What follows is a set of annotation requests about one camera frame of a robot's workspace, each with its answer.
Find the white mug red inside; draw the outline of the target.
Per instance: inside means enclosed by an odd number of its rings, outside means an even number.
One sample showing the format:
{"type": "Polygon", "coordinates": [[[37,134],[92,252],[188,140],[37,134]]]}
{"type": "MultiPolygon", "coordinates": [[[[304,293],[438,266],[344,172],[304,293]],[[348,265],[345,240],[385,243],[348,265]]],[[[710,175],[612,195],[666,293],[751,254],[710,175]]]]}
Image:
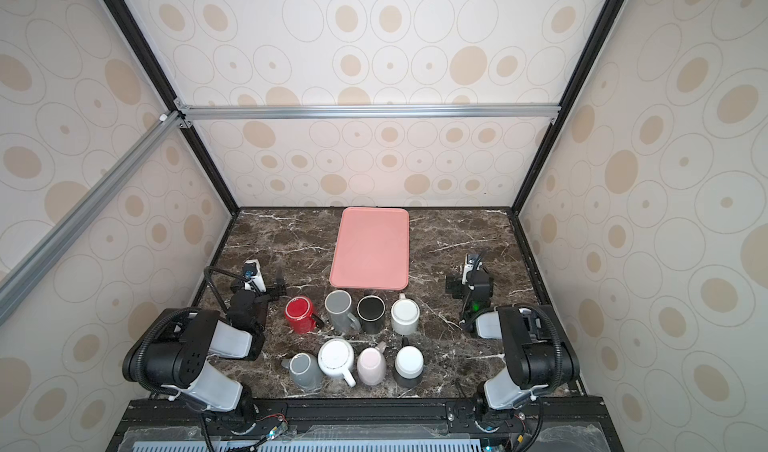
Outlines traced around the white mug red inside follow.
{"type": "Polygon", "coordinates": [[[391,324],[393,330],[403,336],[414,334],[418,328],[420,318],[420,308],[418,304],[405,296],[399,294],[399,298],[391,307],[391,324]]]}

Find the black and white mug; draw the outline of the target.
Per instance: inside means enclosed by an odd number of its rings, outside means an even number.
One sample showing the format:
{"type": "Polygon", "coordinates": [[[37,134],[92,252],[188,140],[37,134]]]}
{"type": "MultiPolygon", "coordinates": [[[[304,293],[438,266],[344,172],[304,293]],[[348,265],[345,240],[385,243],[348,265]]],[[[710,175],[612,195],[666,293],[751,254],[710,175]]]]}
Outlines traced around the black and white mug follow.
{"type": "Polygon", "coordinates": [[[404,388],[414,388],[421,381],[424,371],[424,356],[407,337],[403,337],[394,362],[393,377],[395,382],[404,388]]]}

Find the black mug white rim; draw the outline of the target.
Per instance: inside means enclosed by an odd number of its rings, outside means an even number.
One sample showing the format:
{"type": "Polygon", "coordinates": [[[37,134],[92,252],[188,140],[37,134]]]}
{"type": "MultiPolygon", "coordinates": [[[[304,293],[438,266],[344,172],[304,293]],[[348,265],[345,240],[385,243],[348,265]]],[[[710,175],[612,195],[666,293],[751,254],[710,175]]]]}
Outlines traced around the black mug white rim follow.
{"type": "Polygon", "coordinates": [[[357,315],[361,330],[368,334],[378,334],[384,329],[386,304],[381,297],[367,295],[357,304],[357,315]]]}

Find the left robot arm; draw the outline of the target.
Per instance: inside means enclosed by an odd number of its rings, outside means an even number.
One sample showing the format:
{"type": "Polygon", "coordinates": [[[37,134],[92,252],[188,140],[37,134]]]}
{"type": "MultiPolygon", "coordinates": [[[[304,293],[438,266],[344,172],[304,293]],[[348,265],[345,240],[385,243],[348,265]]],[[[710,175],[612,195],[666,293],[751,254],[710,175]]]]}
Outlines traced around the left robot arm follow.
{"type": "Polygon", "coordinates": [[[245,286],[234,292],[224,315],[198,307],[165,309],[126,353],[123,377],[181,399],[198,413],[253,420],[250,388],[217,370],[208,357],[255,360],[266,341],[268,305],[285,291],[278,276],[263,292],[245,286]]]}

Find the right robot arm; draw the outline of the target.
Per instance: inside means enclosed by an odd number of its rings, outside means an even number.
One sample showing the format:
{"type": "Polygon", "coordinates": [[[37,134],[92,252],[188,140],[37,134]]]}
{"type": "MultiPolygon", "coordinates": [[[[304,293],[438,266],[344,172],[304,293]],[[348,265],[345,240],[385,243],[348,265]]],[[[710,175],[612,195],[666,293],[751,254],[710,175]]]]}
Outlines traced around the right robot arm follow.
{"type": "Polygon", "coordinates": [[[519,409],[579,375],[578,358],[552,306],[493,306],[493,278],[483,268],[447,275],[445,290],[462,301],[463,330],[502,344],[504,367],[475,394],[480,414],[519,409]]]}

